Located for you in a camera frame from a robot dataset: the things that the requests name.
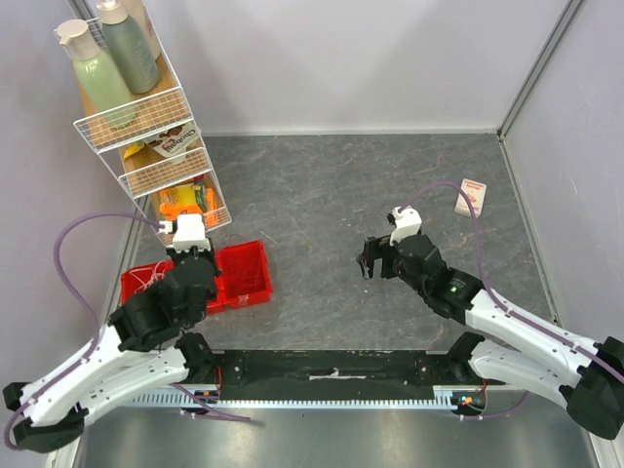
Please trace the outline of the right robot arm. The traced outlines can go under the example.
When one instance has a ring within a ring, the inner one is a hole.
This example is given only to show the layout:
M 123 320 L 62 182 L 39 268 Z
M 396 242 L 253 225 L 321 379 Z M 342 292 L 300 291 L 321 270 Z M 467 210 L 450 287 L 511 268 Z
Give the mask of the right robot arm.
M 437 315 L 471 328 L 447 358 L 448 376 L 511 384 L 562 407 L 591 434 L 614 440 L 623 427 L 623 342 L 562 329 L 527 312 L 484 282 L 447 266 L 428 236 L 400 242 L 368 237 L 357 261 L 364 278 L 381 263 L 384 279 L 398 278 Z

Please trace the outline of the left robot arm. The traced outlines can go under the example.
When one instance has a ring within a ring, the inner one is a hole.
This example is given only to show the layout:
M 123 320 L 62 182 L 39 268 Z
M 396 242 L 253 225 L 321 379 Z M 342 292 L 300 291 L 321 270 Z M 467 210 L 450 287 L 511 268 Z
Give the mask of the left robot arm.
M 211 378 L 215 355 L 193 331 L 217 295 L 219 270 L 207 241 L 185 251 L 170 249 L 173 268 L 117 308 L 74 357 L 30 383 L 3 390 L 19 417 L 10 423 L 10 449 L 48 453 L 145 391 Z

